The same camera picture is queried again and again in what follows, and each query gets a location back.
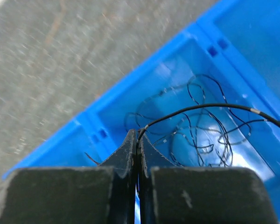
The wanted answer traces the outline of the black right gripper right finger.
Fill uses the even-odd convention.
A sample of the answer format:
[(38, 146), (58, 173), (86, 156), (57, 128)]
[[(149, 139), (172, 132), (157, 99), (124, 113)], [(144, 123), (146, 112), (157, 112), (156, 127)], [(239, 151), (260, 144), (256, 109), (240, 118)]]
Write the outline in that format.
[(242, 167), (176, 167), (145, 134), (137, 140), (143, 224), (276, 224), (258, 175)]

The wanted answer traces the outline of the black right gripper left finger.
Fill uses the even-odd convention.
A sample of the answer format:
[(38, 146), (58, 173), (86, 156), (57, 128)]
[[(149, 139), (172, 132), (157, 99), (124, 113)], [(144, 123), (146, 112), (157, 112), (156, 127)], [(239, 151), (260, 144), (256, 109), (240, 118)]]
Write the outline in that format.
[(19, 168), (0, 189), (0, 224), (132, 224), (136, 131), (96, 167)]

